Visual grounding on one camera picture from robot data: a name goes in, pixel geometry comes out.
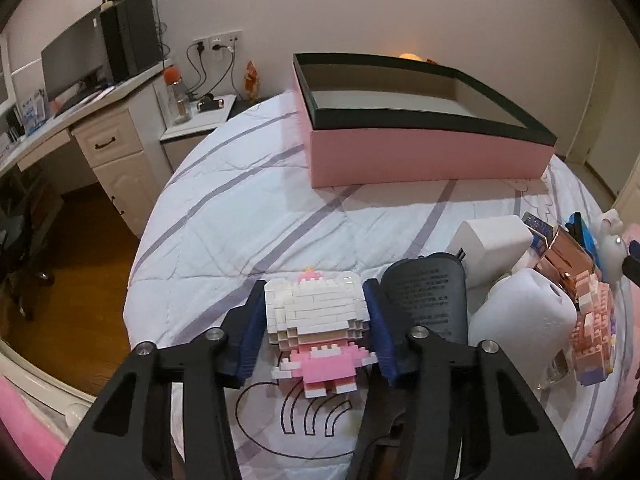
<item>silver bolt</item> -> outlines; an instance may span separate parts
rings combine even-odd
[[[149,355],[156,349],[156,345],[154,345],[151,341],[144,341],[136,345],[134,350],[138,355]]]
[[[429,336],[429,330],[420,325],[414,326],[409,333],[415,339],[425,339]]]
[[[485,339],[480,343],[480,348],[488,354],[495,354],[500,349],[500,346],[495,341]]]
[[[204,337],[206,337],[209,341],[220,341],[224,336],[225,331],[217,326],[209,328],[209,330],[204,333]]]

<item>open box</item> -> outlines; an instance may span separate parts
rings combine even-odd
[[[313,187],[540,178],[556,136],[454,68],[366,54],[295,54]]]

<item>building block figure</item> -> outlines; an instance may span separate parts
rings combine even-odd
[[[326,280],[307,269],[297,282],[270,280],[264,294],[269,342],[290,351],[272,377],[301,378],[307,398],[356,390],[356,369],[378,362],[375,352],[352,341],[369,323],[357,274]]]
[[[576,277],[578,321],[571,335],[575,373],[583,386],[600,383],[612,373],[616,359],[613,296],[594,274]]]

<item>cabinet handle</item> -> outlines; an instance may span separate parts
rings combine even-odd
[[[118,207],[116,206],[116,197],[112,196],[111,197],[111,203],[113,204],[114,208],[116,208],[118,210],[118,212],[120,213],[120,216],[124,215],[124,211],[122,211],[121,209],[118,209]]]
[[[116,141],[116,138],[115,137],[111,137],[111,140],[109,142],[105,142],[104,144],[96,143],[95,149],[96,150],[101,150],[103,148],[106,148],[109,144],[111,144],[112,142],[115,142],[115,141]]]

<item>white quilt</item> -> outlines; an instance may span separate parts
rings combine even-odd
[[[558,158],[542,180],[412,182],[311,189],[292,94],[231,119],[204,139],[167,184],[140,241],[124,319],[130,343],[190,341],[243,304],[255,280],[294,278],[307,267],[328,277],[350,270],[363,280],[391,263],[443,251],[462,220],[530,211],[588,222],[595,200]],[[571,375],[539,392],[572,459],[600,436],[621,373],[630,365],[625,313],[628,282],[614,288],[618,316],[615,372],[582,387]],[[278,352],[266,342],[254,376],[227,392],[229,421],[245,479],[342,478],[366,399],[307,400],[297,383],[271,383]],[[183,451],[182,392],[174,387],[172,430]]]

